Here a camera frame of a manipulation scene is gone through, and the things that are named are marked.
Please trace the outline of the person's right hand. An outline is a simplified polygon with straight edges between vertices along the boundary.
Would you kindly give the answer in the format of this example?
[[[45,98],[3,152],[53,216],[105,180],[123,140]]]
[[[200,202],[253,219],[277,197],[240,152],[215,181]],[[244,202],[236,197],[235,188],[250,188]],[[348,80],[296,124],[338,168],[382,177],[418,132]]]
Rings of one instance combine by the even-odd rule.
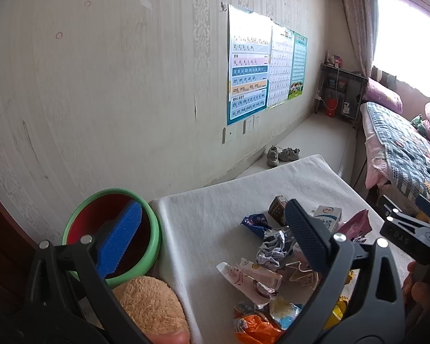
[[[421,319],[430,309],[430,284],[426,284],[423,281],[415,282],[413,280],[416,266],[416,261],[411,261],[407,265],[408,276],[404,279],[402,285],[402,295],[405,304],[411,303],[414,300],[422,307],[422,313],[419,316],[419,319]]]

